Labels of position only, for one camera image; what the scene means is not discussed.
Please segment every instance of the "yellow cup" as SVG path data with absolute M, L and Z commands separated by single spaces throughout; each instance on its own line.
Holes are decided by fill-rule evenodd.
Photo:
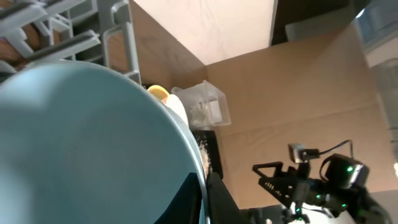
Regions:
M 168 93 L 165 88 L 159 86 L 159 85 L 153 85 L 147 89 L 147 91 L 154 95 L 157 99 L 163 100 L 164 98 L 167 98 L 170 94 Z

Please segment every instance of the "clear plastic container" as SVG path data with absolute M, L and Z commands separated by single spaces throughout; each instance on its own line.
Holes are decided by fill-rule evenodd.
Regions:
M 231 124 L 225 94 L 207 81 L 187 89 L 172 88 L 185 111 L 192 128 Z

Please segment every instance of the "plastic box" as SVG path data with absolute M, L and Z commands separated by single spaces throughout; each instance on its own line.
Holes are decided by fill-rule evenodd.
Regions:
M 185 111 L 191 128 L 231 124 L 225 94 L 207 81 L 187 89 L 172 88 Z

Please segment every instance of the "brown surface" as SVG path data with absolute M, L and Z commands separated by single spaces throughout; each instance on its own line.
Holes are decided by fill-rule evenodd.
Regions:
M 228 99 L 232 125 L 218 129 L 218 140 L 224 181 L 241 208 L 277 203 L 258 186 L 251 167 L 274 161 L 293 165 L 291 142 L 325 150 L 352 139 L 356 158 L 371 169 L 369 190 L 398 189 L 390 134 L 352 27 L 207 69 L 210 82 Z M 314 161 L 312 177 L 318 177 L 321 161 Z
M 205 66 L 135 2 L 130 1 L 141 77 L 144 82 L 190 87 L 207 79 Z M 121 35 L 109 43 L 111 66 L 126 70 Z

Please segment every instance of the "cardboard wall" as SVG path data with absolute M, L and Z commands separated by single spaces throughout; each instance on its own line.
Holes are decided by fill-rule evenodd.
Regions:
M 371 168 L 369 190 L 398 189 L 391 136 L 353 27 L 207 69 L 210 82 L 228 99 L 232 125 L 220 127 L 218 141 L 224 182 L 240 208 L 277 204 L 251 168 L 283 161 L 287 169 L 293 165 L 291 142 L 325 150 L 352 139 L 355 158 Z M 348 146 L 338 152 L 348 155 Z M 322 160 L 312 163 L 312 177 L 318 177 Z

